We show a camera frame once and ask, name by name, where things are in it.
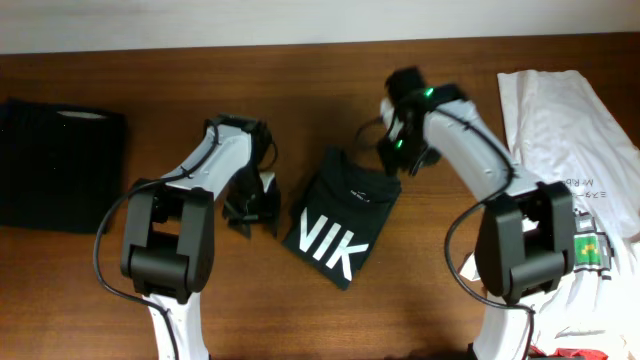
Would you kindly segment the dark green t-shirt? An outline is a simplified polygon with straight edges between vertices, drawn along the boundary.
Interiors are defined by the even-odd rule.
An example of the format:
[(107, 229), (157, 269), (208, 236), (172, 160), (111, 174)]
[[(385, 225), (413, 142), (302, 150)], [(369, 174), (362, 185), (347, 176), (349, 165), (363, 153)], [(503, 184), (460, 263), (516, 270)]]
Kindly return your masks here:
[(290, 210), (282, 245), (341, 290), (370, 256), (399, 195), (401, 182), (329, 147), (318, 171)]

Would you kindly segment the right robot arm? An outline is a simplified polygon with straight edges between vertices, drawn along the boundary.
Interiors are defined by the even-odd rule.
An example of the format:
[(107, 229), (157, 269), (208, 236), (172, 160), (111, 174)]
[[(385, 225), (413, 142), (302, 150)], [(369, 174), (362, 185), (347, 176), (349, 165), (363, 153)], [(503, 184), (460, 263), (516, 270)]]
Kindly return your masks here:
[[(529, 358), (536, 312), (524, 300), (555, 291), (575, 264), (570, 191), (516, 162), (458, 86), (388, 82), (386, 92), (381, 119), (387, 132), (378, 143), (385, 170), (415, 175), (444, 158), (476, 200), (444, 240), (455, 281), (486, 307), (469, 357)], [(476, 211), (482, 218), (473, 255), (485, 295), (464, 282), (451, 255), (455, 232)]]

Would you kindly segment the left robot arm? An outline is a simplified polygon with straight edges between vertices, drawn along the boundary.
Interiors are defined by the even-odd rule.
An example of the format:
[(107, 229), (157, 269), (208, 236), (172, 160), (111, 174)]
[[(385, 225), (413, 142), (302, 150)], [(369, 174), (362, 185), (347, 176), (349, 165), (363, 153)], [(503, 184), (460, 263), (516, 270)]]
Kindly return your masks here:
[(195, 150), (174, 170), (137, 182), (128, 200), (121, 273), (148, 308), (161, 359), (207, 359), (201, 292), (215, 255), (215, 202), (245, 237), (254, 224), (278, 230), (281, 193), (261, 168), (276, 145), (263, 121), (219, 114), (204, 123)]

